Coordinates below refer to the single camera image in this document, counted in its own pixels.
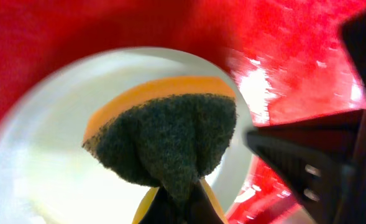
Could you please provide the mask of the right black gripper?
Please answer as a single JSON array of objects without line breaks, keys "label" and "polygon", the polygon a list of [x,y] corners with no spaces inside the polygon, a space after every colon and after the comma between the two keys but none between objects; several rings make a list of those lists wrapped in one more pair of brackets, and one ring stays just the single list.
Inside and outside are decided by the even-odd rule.
[{"label": "right black gripper", "polygon": [[[366,10],[341,34],[366,96]],[[245,139],[316,223],[366,223],[366,111],[256,128]]]}]

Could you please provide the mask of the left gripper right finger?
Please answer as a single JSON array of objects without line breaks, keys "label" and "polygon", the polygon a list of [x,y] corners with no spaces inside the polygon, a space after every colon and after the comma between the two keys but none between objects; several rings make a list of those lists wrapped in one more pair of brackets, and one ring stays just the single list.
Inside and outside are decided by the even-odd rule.
[{"label": "left gripper right finger", "polygon": [[184,218],[187,224],[223,224],[200,181],[192,185]]}]

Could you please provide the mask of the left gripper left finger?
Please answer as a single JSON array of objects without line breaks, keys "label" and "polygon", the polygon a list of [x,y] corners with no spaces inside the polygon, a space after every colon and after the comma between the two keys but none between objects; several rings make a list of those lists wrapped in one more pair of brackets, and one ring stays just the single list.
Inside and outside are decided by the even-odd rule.
[{"label": "left gripper left finger", "polygon": [[183,216],[170,194],[160,187],[139,224],[182,224]]}]

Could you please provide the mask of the yellow green sponge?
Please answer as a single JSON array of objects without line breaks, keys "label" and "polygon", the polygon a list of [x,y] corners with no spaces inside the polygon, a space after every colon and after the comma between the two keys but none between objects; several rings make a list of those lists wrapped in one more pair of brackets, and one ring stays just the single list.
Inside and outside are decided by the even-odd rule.
[{"label": "yellow green sponge", "polygon": [[149,188],[134,223],[144,217],[160,187],[186,223],[185,205],[197,181],[225,223],[205,177],[219,165],[236,122],[236,94],[221,78],[161,78],[133,87],[97,110],[82,146],[121,179]]}]

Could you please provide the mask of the mint green plate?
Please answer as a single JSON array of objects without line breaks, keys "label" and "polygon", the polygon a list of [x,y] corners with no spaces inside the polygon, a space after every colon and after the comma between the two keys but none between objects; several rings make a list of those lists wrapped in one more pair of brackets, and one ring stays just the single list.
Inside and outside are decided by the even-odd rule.
[{"label": "mint green plate", "polygon": [[0,223],[133,223],[147,186],[121,179],[83,146],[90,117],[143,83],[219,77],[236,94],[237,122],[219,165],[205,177],[227,212],[239,201],[252,153],[249,107],[228,74],[207,60],[160,47],[86,57],[51,74],[0,125]]}]

